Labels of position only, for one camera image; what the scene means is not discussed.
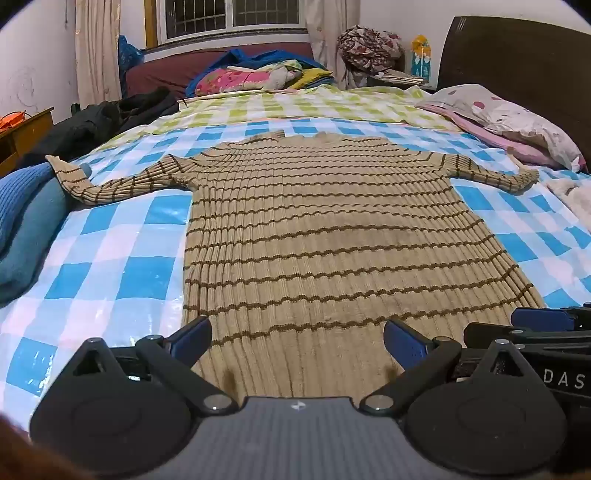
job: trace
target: blue sweater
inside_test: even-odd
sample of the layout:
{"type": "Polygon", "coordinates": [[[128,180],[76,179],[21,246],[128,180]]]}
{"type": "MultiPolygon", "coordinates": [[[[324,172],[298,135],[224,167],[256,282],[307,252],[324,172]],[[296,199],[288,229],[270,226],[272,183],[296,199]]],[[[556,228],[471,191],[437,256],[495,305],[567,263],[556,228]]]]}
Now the blue sweater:
{"type": "MultiPolygon", "coordinates": [[[[80,167],[90,176],[88,165],[80,167]]],[[[0,304],[18,298],[29,289],[73,203],[57,177],[53,177],[24,206],[11,241],[0,254],[0,304]]]]}
{"type": "Polygon", "coordinates": [[[49,163],[41,163],[9,173],[0,179],[0,252],[12,233],[14,222],[29,198],[53,175],[49,163]]]}

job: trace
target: window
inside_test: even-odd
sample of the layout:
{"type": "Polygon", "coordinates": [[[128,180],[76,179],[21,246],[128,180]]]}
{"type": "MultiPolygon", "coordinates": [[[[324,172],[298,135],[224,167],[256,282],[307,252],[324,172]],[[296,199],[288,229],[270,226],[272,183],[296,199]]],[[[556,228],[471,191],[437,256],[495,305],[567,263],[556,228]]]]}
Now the window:
{"type": "Polygon", "coordinates": [[[161,0],[164,41],[210,32],[303,25],[301,0],[161,0]]]}

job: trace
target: blue gripper pad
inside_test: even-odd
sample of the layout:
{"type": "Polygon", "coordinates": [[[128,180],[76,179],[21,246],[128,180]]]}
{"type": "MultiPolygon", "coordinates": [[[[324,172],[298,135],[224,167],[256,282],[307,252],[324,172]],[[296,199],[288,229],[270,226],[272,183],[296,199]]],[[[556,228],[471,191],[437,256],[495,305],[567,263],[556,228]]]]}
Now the blue gripper pad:
{"type": "Polygon", "coordinates": [[[170,355],[191,368],[207,351],[212,342],[212,324],[209,319],[200,319],[173,333],[170,341],[170,355]]]}
{"type": "Polygon", "coordinates": [[[386,322],[384,346],[390,355],[405,369],[419,364],[428,354],[430,340],[406,327],[403,322],[386,322]]]}
{"type": "Polygon", "coordinates": [[[563,309],[528,309],[517,307],[511,314],[511,325],[534,332],[569,332],[574,320],[563,309]]]}

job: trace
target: nightstand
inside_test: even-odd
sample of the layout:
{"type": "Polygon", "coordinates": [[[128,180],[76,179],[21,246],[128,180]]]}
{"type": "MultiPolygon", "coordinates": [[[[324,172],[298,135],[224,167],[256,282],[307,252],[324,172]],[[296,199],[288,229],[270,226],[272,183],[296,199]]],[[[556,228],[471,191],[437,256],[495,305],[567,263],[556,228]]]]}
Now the nightstand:
{"type": "Polygon", "coordinates": [[[52,110],[53,107],[48,108],[0,134],[0,178],[10,173],[18,160],[53,127],[52,110]]]}

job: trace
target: pink pillow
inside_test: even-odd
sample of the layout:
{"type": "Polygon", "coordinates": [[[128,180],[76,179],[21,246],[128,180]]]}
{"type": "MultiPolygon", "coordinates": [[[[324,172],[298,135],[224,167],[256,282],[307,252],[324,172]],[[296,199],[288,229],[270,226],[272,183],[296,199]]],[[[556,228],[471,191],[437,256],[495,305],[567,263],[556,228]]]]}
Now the pink pillow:
{"type": "Polygon", "coordinates": [[[549,153],[545,153],[541,148],[515,142],[513,140],[509,140],[508,138],[501,137],[500,135],[495,135],[494,133],[482,128],[480,125],[475,124],[467,118],[462,117],[442,106],[421,105],[420,108],[449,118],[462,130],[474,135],[486,145],[502,148],[505,151],[511,148],[511,153],[515,156],[515,158],[521,160],[522,162],[532,165],[539,165],[540,167],[550,167],[555,170],[564,170],[564,165],[561,165],[556,160],[553,160],[549,153]]]}

